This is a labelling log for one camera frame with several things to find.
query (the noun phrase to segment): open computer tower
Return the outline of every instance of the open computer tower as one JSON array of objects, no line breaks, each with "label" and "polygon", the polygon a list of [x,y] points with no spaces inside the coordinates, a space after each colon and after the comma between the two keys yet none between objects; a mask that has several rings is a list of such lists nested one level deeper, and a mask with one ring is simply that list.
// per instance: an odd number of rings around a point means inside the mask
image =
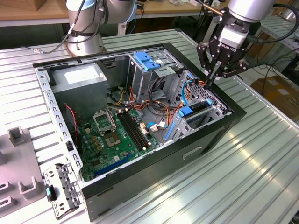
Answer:
[{"label": "open computer tower", "polygon": [[171,44],[34,64],[67,163],[45,173],[57,219],[90,220],[211,150],[246,114]]}]

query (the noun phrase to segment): slotted metal table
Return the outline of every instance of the slotted metal table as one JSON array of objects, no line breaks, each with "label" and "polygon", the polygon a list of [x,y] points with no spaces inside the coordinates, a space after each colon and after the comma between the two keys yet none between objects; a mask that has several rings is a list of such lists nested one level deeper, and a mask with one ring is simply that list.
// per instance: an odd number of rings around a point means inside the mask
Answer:
[{"label": "slotted metal table", "polygon": [[[104,38],[108,50],[163,42],[171,42],[199,67],[197,44],[176,30]],[[32,63],[67,57],[64,47],[49,55],[26,49],[0,51],[0,134],[15,126],[29,128],[41,172],[65,158]],[[222,79],[218,85],[244,108],[244,119],[212,151],[93,223],[264,224],[291,220],[299,209],[299,127],[240,79]],[[84,208],[81,204],[57,221],[44,198],[3,217],[0,223],[88,223]]]},{"label": "slotted metal table", "polygon": [[[286,35],[294,27],[295,23],[286,21],[277,15],[272,15],[266,17],[266,19],[261,21],[260,30],[270,35],[273,38],[279,38]],[[299,29],[288,38],[281,41],[285,46],[289,47],[291,50],[299,48],[299,41],[295,39],[295,34],[299,32]]]}]

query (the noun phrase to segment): ram slot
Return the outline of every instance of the ram slot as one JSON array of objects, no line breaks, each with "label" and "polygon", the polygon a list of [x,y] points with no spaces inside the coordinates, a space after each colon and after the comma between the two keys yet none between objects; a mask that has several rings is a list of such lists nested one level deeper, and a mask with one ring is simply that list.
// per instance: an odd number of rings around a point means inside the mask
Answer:
[{"label": "ram slot", "polygon": [[118,115],[118,118],[139,151],[141,151],[144,147],[147,148],[149,146],[130,115],[120,114]]}]

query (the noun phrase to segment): blue cable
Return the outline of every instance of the blue cable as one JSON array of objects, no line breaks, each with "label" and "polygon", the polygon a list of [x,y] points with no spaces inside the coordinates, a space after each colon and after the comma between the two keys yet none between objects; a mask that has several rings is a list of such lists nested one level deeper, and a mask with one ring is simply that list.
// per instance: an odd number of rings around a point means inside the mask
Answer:
[{"label": "blue cable", "polygon": [[135,29],[135,26],[136,26],[136,16],[135,16],[135,21],[134,21],[134,26],[133,26],[133,29],[131,30],[131,32],[130,32],[129,34],[131,34],[131,33],[134,31],[134,29]]},{"label": "blue cable", "polygon": [[152,127],[153,125],[155,125],[155,123],[149,123],[148,125],[147,125],[147,129],[149,129],[150,127]]},{"label": "blue cable", "polygon": [[186,104],[186,106],[188,106],[188,102],[185,98],[185,86],[187,85],[187,83],[192,83],[193,81],[188,81],[188,82],[185,82],[184,85],[183,85],[183,88],[182,88],[182,98],[183,98],[183,101],[184,103]]}]

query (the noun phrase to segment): wooden shelf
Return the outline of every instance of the wooden shelf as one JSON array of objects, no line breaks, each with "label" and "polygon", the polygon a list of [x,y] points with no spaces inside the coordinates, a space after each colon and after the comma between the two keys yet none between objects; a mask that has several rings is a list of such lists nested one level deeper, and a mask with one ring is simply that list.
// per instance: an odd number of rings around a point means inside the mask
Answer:
[{"label": "wooden shelf", "polygon": [[[222,3],[220,8],[227,5],[227,3]],[[195,13],[199,12],[200,9],[200,7],[195,7],[190,3],[176,6],[167,0],[162,2],[147,1],[144,3],[144,14]],[[142,14],[141,10],[138,9],[137,14]],[[38,11],[28,11],[0,5],[0,21],[59,18],[68,18],[65,0],[47,0]]]},{"label": "wooden shelf", "polygon": [[0,21],[68,18],[65,0],[47,0],[37,11],[0,5]]}]

